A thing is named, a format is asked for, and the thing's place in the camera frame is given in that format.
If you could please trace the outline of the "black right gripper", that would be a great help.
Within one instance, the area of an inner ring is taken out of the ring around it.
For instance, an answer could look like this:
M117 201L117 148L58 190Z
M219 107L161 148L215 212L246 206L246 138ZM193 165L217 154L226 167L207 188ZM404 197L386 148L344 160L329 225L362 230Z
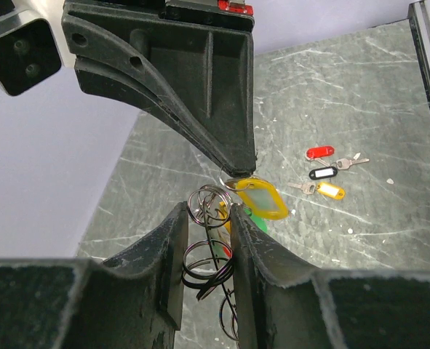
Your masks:
M81 90L134 106L232 177L256 168L253 6L238 0L66 1Z

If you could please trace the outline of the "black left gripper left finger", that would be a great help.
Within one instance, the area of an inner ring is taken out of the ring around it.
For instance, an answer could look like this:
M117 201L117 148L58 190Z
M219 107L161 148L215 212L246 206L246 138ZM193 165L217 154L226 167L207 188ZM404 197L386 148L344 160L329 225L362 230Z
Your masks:
M0 348L172 348L187 244L180 202L103 262L0 259Z

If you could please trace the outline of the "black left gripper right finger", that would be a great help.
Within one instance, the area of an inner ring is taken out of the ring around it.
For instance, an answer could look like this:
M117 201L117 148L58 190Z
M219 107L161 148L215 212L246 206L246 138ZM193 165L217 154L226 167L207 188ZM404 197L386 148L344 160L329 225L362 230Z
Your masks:
M323 269L231 210L241 348L430 348L430 271Z

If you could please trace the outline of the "yellow handled chain keyring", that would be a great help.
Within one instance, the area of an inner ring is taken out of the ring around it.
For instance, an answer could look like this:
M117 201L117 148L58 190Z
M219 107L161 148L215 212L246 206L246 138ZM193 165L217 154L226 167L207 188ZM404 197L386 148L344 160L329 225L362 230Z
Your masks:
M203 185L188 197L186 209L191 222L203 232L202 239L190 243L183 253L181 281L196 291L200 302L219 291L223 298L218 306L218 323L229 339L239 341L236 300L234 296L234 250L231 246L230 194L216 185ZM223 252L229 247L232 257Z

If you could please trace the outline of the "green key tag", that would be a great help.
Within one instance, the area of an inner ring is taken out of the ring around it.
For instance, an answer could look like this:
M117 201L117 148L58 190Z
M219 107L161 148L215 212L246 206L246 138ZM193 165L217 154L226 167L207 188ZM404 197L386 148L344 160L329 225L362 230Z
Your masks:
M245 207L244 212L249 216L249 218L255 223L255 225L264 233L268 233L268 228L266 225L266 222L263 220L263 218L257 216L254 214L251 210L251 208Z

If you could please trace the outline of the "orange key tag with key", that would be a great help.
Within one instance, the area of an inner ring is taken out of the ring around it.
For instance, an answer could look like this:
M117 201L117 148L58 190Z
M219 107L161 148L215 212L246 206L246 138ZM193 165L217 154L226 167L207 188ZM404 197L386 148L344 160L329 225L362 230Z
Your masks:
M289 216L290 210L269 181L255 175L225 178L223 173L221 168L218 175L221 186L236 194L253 214L267 220L283 220Z

